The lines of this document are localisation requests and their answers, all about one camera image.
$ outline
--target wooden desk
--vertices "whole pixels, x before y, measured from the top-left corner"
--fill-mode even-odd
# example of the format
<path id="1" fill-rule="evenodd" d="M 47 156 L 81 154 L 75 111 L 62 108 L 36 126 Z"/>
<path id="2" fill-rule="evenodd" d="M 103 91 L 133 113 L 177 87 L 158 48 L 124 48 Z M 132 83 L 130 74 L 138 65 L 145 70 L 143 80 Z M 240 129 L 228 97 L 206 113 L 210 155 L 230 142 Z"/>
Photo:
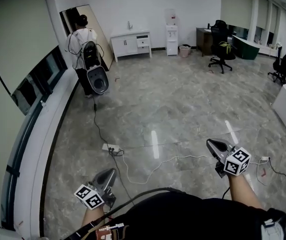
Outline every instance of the wooden desk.
<path id="1" fill-rule="evenodd" d="M 213 45 L 213 38 L 211 31 L 206 31 L 205 28 L 196 28 L 196 49 L 202 51 L 204 55 L 211 55 L 211 46 Z"/>

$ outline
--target black chair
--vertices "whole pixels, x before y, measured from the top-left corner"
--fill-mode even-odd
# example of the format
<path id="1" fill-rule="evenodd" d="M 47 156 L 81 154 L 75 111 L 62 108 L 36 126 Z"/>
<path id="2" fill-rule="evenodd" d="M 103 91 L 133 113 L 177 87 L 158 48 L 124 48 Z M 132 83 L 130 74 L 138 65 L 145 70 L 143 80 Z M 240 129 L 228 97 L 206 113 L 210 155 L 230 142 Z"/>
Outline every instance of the black chair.
<path id="1" fill-rule="evenodd" d="M 279 47 L 277 51 L 277 58 L 273 63 L 273 69 L 275 70 L 275 72 L 269 72 L 267 73 L 267 75 L 272 75 L 273 77 L 275 77 L 275 79 L 273 79 L 274 83 L 277 81 L 277 79 L 279 79 L 281 85 L 284 85 L 286 84 L 286 73 L 284 72 L 284 70 L 281 68 L 280 65 L 281 50 L 282 47 Z"/>
<path id="2" fill-rule="evenodd" d="M 219 57 L 216 59 L 212 57 L 210 61 L 212 63 L 208 64 L 210 68 L 212 65 L 218 64 L 221 66 L 222 74 L 224 74 L 223 66 L 230 68 L 232 71 L 232 67 L 225 63 L 225 60 L 234 60 L 235 55 L 231 52 L 227 54 L 227 49 L 219 45 L 220 42 L 227 42 L 228 41 L 228 28 L 227 24 L 223 21 L 218 19 L 215 22 L 215 25 L 211 27 L 212 38 L 213 38 L 213 45 L 211 46 L 212 53 Z"/>

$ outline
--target black cable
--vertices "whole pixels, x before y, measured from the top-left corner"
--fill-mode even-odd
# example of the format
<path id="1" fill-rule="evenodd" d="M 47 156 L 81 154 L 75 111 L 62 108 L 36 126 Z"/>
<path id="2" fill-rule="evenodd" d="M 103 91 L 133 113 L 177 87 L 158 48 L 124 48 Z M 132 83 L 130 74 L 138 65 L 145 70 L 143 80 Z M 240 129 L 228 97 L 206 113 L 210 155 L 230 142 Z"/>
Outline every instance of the black cable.
<path id="1" fill-rule="evenodd" d="M 230 190 L 230 187 L 228 187 L 228 189 L 224 192 L 222 199 L 224 199 L 225 194 Z"/>
<path id="2" fill-rule="evenodd" d="M 273 168 L 273 166 L 272 166 L 272 164 L 271 164 L 271 158 L 268 158 L 268 161 L 269 161 L 269 165 L 271 166 L 272 170 L 273 170 L 276 174 L 281 174 L 281 175 L 284 175 L 284 176 L 286 177 L 286 174 L 274 170 L 274 168 Z"/>
<path id="3" fill-rule="evenodd" d="M 102 52 L 103 52 L 103 55 L 102 55 L 102 58 L 103 58 L 103 57 L 104 57 L 104 50 L 103 50 L 102 46 L 99 45 L 98 43 L 97 43 L 96 45 L 98 45 L 99 47 L 101 47 L 101 50 L 102 50 Z"/>
<path id="4" fill-rule="evenodd" d="M 71 52 L 70 51 L 70 43 L 71 43 L 71 37 L 73 36 L 73 33 L 72 34 L 70 34 L 70 36 L 69 36 L 69 40 L 68 40 L 68 45 L 67 45 L 67 50 L 68 50 L 68 52 L 70 53 L 70 54 L 73 54 L 73 55 L 78 55 L 78 57 L 77 57 L 77 59 L 76 59 L 76 66 L 75 66 L 75 68 L 73 67 L 73 65 L 72 65 L 72 68 L 74 69 L 74 70 L 76 70 L 77 69 L 77 67 L 78 67 L 78 62 L 79 62 L 79 58 L 81 57 L 81 55 L 82 55 L 82 48 L 78 51 L 78 53 L 74 53 L 74 52 Z"/>
<path id="5" fill-rule="evenodd" d="M 101 138 L 101 140 L 106 143 L 107 149 L 108 149 L 108 154 L 113 158 L 114 163 L 115 163 L 115 165 L 116 165 L 116 168 L 117 168 L 117 170 L 118 170 L 119 181 L 121 182 L 123 188 L 125 189 L 125 192 L 126 192 L 128 198 L 131 200 L 132 197 L 130 196 L 130 194 L 129 194 L 127 188 L 125 187 L 125 185 L 124 185 L 124 183 L 123 183 L 123 180 L 122 180 L 122 177 L 121 177 L 121 170 L 120 170 L 120 168 L 119 168 L 119 166 L 118 166 L 118 163 L 117 163 L 117 161 L 116 161 L 116 159 L 115 159 L 115 157 L 121 157 L 121 156 L 123 156 L 123 155 L 124 155 L 124 150 L 121 149 L 121 150 L 119 150 L 116 154 L 114 154 L 114 153 L 113 153 L 114 149 L 110 148 L 108 142 L 102 137 L 101 129 L 100 129 L 100 127 L 98 126 L 97 121 L 96 121 L 96 118 L 97 118 L 97 109 L 98 109 L 98 108 L 97 108 L 97 104 L 96 104 L 96 102 L 95 102 L 95 99 L 94 99 L 94 96 L 93 96 L 93 95 L 92 95 L 92 98 L 93 98 L 93 102 L 94 102 L 94 124 L 96 125 L 96 127 L 97 127 L 97 129 L 98 129 L 98 135 L 99 135 L 99 137 Z"/>

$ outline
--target white shirt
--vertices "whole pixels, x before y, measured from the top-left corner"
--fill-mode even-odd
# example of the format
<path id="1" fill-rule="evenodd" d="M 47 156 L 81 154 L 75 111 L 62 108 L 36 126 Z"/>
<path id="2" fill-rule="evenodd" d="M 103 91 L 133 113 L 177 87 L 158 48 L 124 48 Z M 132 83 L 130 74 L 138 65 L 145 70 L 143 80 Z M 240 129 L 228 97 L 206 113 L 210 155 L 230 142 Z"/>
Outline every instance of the white shirt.
<path id="1" fill-rule="evenodd" d="M 94 43 L 97 43 L 98 35 L 93 29 L 88 28 L 78 29 L 75 31 L 75 33 L 78 35 L 81 44 L 73 34 L 69 34 L 66 39 L 64 49 L 66 52 L 69 52 L 71 54 L 74 69 L 85 69 L 82 58 L 79 58 L 80 50 L 82 48 L 81 45 L 88 41 L 93 41 Z"/>

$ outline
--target glossy floor tile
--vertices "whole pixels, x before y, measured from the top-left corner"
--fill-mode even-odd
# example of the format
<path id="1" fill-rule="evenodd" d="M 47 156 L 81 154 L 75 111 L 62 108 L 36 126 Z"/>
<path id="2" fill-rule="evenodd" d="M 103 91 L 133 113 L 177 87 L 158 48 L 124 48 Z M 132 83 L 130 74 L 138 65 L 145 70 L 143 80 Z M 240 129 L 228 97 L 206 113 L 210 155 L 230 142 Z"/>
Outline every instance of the glossy floor tile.
<path id="1" fill-rule="evenodd" d="M 286 173 L 286 128 L 272 110 L 281 86 L 267 75 L 274 59 L 236 58 L 233 71 L 208 68 L 210 57 L 193 51 L 188 58 L 165 51 L 120 58 L 113 62 L 109 90 L 96 96 L 96 122 L 102 136 L 125 150 L 128 175 L 143 183 L 162 161 L 176 156 L 208 156 L 206 139 L 223 138 L 244 147 L 252 162 L 271 157 L 275 170 Z M 77 188 L 103 169 L 115 167 L 101 150 L 94 124 L 93 100 L 78 86 L 59 131 L 50 165 L 44 205 L 45 236 L 60 239 L 81 226 L 85 207 L 73 196 Z M 133 197 L 143 191 L 173 187 L 200 198 L 221 198 L 228 188 L 213 158 L 175 158 L 156 170 L 146 184 L 130 183 L 117 157 L 121 178 Z M 269 164 L 250 164 L 246 179 L 266 209 L 286 212 L 286 178 Z M 119 178 L 113 192 L 120 205 L 128 200 Z M 120 210 L 124 213 L 131 206 Z"/>

